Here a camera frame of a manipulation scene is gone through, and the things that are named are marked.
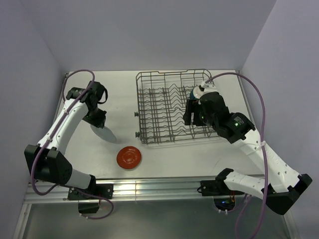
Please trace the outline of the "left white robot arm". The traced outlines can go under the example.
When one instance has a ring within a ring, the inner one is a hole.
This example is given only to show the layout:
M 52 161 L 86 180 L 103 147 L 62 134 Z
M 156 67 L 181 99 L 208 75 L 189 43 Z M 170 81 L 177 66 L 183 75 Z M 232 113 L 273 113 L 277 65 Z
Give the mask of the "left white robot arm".
M 81 121 L 88 123 L 101 139 L 115 141 L 113 133 L 105 127 L 106 111 L 99 109 L 102 97 L 107 95 L 106 88 L 93 81 L 86 89 L 73 87 L 68 92 L 63 109 L 48 133 L 37 145 L 28 145 L 24 151 L 32 183 L 41 180 L 79 188 L 84 198 L 95 197 L 95 177 L 74 169 L 64 154 Z

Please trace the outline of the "cream bowl with dark exterior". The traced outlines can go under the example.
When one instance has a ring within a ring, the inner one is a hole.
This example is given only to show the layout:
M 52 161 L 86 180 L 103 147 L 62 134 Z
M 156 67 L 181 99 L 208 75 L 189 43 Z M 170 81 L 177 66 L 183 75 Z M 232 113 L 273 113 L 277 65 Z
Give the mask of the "cream bowl with dark exterior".
M 207 94 L 208 92 L 205 90 L 205 88 L 199 86 L 194 87 L 190 94 L 189 99 L 190 100 L 199 100 L 204 94 Z

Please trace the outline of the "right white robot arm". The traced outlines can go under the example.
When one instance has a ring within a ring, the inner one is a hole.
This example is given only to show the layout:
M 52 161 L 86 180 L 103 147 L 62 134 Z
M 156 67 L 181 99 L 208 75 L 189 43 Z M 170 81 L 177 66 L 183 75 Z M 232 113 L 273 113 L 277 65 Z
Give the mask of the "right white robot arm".
M 183 115 L 185 125 L 212 127 L 218 136 L 241 150 L 265 175 L 264 179 L 223 169 L 212 181 L 201 182 L 203 196 L 230 193 L 265 199 L 273 212 L 284 215 L 312 183 L 308 174 L 292 169 L 264 141 L 242 113 L 231 113 L 218 92 L 190 93 Z

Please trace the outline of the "pale blue scalloped plate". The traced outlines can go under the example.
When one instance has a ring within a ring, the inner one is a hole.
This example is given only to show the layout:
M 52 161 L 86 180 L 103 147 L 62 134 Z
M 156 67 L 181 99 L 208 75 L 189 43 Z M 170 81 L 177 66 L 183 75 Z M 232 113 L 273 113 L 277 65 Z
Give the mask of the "pale blue scalloped plate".
M 116 143 L 117 138 L 113 134 L 113 132 L 107 128 L 106 126 L 104 127 L 95 127 L 93 125 L 90 126 L 91 130 L 102 140 L 110 143 Z

